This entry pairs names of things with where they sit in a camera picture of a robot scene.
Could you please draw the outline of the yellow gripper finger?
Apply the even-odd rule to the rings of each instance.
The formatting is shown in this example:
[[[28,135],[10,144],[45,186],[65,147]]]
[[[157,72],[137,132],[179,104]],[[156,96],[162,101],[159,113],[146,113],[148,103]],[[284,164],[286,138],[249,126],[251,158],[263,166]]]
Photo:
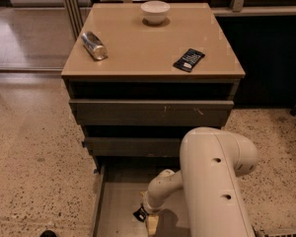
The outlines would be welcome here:
[[[159,215],[152,214],[148,215],[146,218],[146,228],[148,232],[148,237],[155,237],[157,232],[157,227],[159,223]]]

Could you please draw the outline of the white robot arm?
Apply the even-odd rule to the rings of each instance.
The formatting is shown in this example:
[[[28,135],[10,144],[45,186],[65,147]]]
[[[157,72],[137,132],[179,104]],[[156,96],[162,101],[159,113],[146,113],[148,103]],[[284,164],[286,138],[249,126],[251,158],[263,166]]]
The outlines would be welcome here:
[[[181,169],[166,169],[150,182],[143,208],[152,216],[162,210],[166,198],[182,190],[191,237],[256,237],[237,178],[257,164],[258,150],[245,136],[194,128],[181,142]]]

